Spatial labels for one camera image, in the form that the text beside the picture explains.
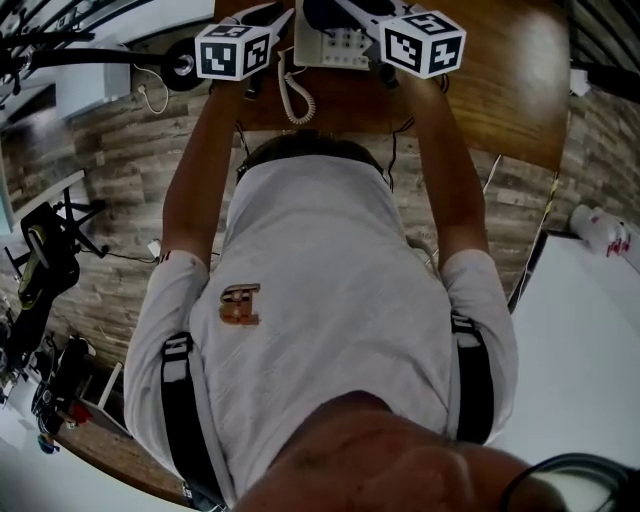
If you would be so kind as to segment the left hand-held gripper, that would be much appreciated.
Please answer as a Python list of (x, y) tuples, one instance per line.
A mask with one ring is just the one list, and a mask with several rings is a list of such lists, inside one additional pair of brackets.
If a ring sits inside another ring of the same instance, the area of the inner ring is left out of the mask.
[(245, 80), (267, 68), (272, 49), (284, 38), (294, 13), (282, 2), (269, 2), (207, 26), (195, 38), (197, 76)]

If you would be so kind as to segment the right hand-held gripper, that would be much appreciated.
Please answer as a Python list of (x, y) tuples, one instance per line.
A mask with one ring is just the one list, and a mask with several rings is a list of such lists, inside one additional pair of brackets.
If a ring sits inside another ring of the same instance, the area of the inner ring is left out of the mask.
[(466, 30), (437, 10), (405, 1), (339, 1), (374, 41), (374, 59), (420, 79), (460, 68)]

